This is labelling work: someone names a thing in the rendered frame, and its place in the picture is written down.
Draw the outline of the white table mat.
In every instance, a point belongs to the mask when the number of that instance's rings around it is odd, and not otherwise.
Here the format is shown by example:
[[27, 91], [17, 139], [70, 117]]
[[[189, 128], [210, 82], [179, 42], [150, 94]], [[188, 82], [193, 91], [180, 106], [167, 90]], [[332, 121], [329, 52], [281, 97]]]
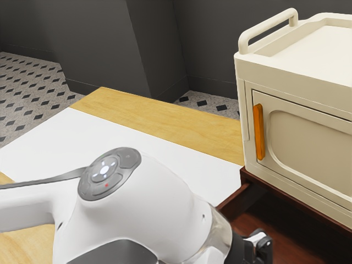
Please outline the white table mat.
[[240, 188], [234, 163], [67, 108], [0, 148], [0, 172], [14, 183], [55, 177], [129, 147], [169, 168], [197, 196], [217, 207]]

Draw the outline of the dark brown wooden cabinet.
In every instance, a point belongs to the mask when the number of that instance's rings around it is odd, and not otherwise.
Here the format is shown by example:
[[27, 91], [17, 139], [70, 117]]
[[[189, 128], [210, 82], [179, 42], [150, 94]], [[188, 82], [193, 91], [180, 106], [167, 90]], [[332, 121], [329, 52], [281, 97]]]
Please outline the dark brown wooden cabinet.
[[240, 235], [262, 228], [273, 264], [352, 264], [352, 229], [240, 169], [238, 190], [217, 206]]

